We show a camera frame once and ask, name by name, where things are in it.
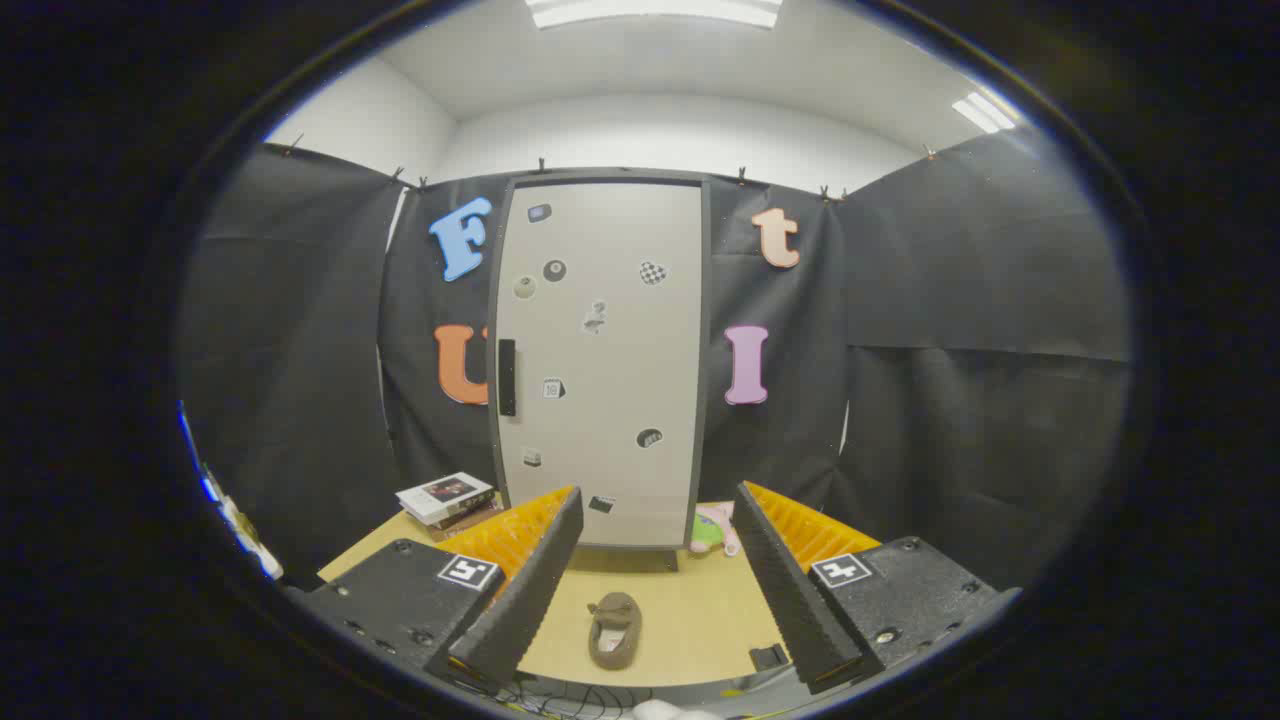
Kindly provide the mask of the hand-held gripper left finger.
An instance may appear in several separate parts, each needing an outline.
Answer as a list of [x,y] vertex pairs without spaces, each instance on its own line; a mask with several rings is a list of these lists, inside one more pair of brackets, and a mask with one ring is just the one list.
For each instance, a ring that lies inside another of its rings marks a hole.
[[494,694],[515,679],[582,528],[581,491],[566,486],[439,544],[392,539],[291,598],[406,676]]

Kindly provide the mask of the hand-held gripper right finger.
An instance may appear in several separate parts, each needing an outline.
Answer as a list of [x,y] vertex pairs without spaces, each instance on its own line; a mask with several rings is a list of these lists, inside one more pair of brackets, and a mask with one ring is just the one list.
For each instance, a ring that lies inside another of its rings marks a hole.
[[922,664],[984,630],[1021,594],[920,537],[877,541],[751,482],[735,491],[733,529],[812,693]]

